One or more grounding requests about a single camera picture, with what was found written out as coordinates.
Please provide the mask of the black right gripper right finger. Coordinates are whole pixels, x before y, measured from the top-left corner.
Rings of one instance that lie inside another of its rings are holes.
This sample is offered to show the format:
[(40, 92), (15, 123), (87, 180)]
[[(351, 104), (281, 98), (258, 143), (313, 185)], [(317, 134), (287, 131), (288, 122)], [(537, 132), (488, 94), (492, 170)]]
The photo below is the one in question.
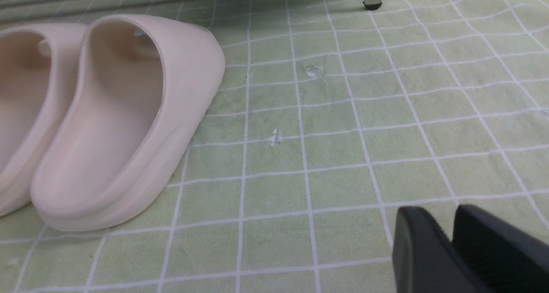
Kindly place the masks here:
[(490, 292), (548, 292), (548, 244), (500, 217), (476, 205), (459, 205), (452, 242)]

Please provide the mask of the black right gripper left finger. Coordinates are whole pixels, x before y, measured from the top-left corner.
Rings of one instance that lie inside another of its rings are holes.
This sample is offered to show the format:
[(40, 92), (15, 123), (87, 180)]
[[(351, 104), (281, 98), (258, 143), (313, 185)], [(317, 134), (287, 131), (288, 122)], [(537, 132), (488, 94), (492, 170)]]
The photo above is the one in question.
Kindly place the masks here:
[(392, 249), (398, 293), (491, 293), (424, 208), (398, 208)]

